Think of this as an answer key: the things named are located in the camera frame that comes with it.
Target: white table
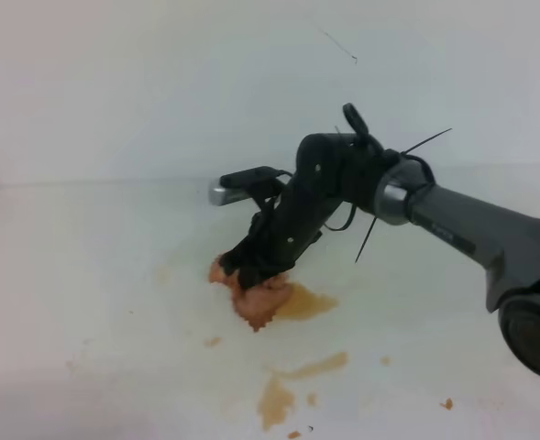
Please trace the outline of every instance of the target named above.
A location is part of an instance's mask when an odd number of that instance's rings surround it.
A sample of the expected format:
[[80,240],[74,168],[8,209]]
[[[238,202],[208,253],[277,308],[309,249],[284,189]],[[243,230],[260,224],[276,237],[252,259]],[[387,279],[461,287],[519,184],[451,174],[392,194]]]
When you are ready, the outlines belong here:
[[[540,166],[439,175],[540,215]],[[358,265],[370,217],[326,233],[292,277],[338,307],[253,334],[206,274],[254,212],[209,206],[200,180],[1,190],[0,439],[540,438],[540,379],[485,311],[482,270],[414,226],[378,223]],[[264,433],[269,369],[340,351]]]

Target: black cable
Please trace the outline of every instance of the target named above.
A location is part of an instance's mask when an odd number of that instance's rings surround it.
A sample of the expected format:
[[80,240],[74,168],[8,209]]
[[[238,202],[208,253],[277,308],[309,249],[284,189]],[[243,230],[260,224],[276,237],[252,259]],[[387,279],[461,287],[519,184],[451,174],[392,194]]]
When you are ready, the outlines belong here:
[[426,142],[428,142],[429,140],[433,140],[434,138],[438,138],[439,136],[441,136],[442,134],[446,133],[447,131],[451,131],[453,128],[448,128],[447,130],[445,131],[441,131],[440,133],[437,133],[435,134],[434,136],[431,136],[430,138],[428,139],[425,139],[423,140],[422,142],[419,142],[418,144],[416,144],[414,147],[412,148],[408,148],[406,151],[403,151],[401,154],[403,156],[407,155],[408,153],[410,153],[411,151],[414,151],[415,149],[417,149],[418,147],[420,147],[421,145],[425,144]]
[[378,217],[373,217],[373,220],[371,220],[371,225],[369,226],[368,233],[365,235],[365,238],[363,239],[363,243],[361,244],[361,249],[359,250],[358,256],[355,258],[356,263],[359,260],[359,256],[361,255],[361,252],[363,252],[363,248],[365,247],[365,244],[368,242],[368,238],[369,238],[369,235],[371,234],[371,230],[373,229],[373,226],[375,226],[377,220],[378,220]]
[[338,232],[338,231],[344,231],[346,230],[348,227],[351,226],[351,224],[353,223],[353,219],[355,218],[355,212],[358,210],[358,206],[356,204],[352,204],[351,205],[351,211],[349,212],[349,217],[347,218],[347,221],[345,222],[344,225],[342,225],[341,227],[331,227],[327,224],[325,224],[325,227],[329,230],[329,231],[333,231],[333,232]]

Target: white wall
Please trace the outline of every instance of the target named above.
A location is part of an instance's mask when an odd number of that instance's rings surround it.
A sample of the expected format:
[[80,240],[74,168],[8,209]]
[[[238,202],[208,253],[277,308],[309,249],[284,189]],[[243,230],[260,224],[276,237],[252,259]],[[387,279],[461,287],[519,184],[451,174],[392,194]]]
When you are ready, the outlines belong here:
[[291,166],[347,101],[391,148],[453,127],[437,165],[540,161],[540,0],[0,0],[0,184]]

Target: robotic arm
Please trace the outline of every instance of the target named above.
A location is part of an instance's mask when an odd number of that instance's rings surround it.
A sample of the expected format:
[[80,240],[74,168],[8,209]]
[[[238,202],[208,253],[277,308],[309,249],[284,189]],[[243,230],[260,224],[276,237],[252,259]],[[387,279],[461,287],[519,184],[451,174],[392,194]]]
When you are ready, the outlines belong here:
[[540,375],[540,219],[436,184],[426,162],[384,149],[352,104],[344,114],[355,134],[315,134],[298,148],[296,172],[260,167],[223,176],[211,203],[253,198],[260,211],[248,235],[220,260],[239,269],[243,289],[291,269],[342,202],[390,225],[413,223],[486,270],[486,308],[499,311],[511,351]]

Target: sauce spill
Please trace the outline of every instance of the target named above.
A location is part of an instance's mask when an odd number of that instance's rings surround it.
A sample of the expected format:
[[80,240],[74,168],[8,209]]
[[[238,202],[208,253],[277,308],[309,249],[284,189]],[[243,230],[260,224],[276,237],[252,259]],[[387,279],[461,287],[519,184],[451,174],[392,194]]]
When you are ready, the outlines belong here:
[[316,407],[316,393],[311,392],[306,396],[306,402],[308,403],[308,406]]
[[221,342],[221,338],[220,337],[214,337],[212,339],[209,339],[208,341],[204,341],[204,344],[207,346],[207,347],[214,347],[216,345],[218,345],[219,342]]
[[274,424],[283,424],[289,409],[292,411],[294,409],[294,394],[283,388],[280,378],[274,374],[258,403],[258,414],[263,421],[263,430],[269,431]]
[[335,298],[316,295],[298,282],[292,283],[292,296],[276,312],[276,318],[304,321],[337,307]]
[[309,379],[313,378],[314,376],[318,376],[319,374],[341,369],[348,363],[348,361],[349,356],[347,355],[347,352],[342,351],[336,355],[305,365],[294,371],[278,371],[276,374],[280,378],[287,380]]
[[445,403],[439,403],[439,405],[441,405],[443,408],[451,411],[451,409],[453,408],[453,400],[449,397]]

